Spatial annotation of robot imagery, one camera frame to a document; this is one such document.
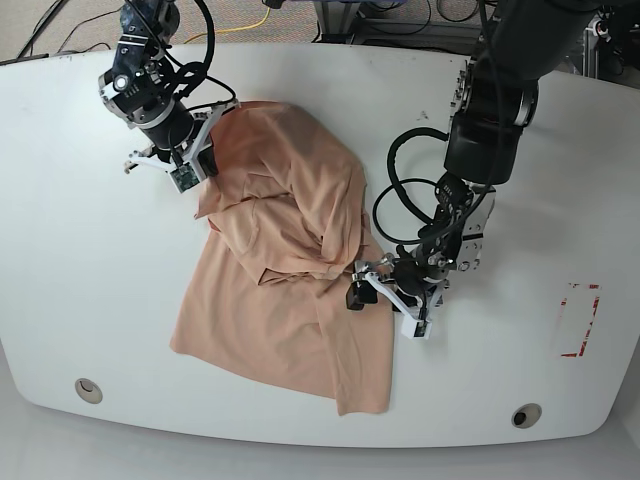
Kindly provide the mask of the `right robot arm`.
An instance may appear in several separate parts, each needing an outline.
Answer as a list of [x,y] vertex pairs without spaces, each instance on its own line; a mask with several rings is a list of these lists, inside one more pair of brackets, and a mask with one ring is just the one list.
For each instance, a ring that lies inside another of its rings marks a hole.
[[209,74],[215,25],[206,3],[196,6],[206,25],[203,59],[182,63],[169,53],[180,23],[173,1],[126,1],[113,64],[99,78],[104,106],[150,141],[129,154],[125,171],[157,168],[181,192],[218,174],[211,130],[239,106],[236,92]]

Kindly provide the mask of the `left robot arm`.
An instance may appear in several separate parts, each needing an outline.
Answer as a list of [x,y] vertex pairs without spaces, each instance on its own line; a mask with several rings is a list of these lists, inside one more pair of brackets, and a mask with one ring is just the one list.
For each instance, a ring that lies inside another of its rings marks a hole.
[[[459,73],[449,130],[408,130],[387,154],[386,190],[423,226],[412,240],[395,239],[395,253],[355,263],[348,309],[360,311],[385,296],[417,328],[417,337],[425,336],[449,274],[480,264],[495,188],[511,177],[521,135],[537,109],[540,78],[560,63],[601,6],[599,1],[501,1],[492,15],[479,7],[481,34]],[[396,168],[399,149],[418,137],[447,145],[445,172],[432,185],[437,201],[432,215],[410,199],[408,182]]]

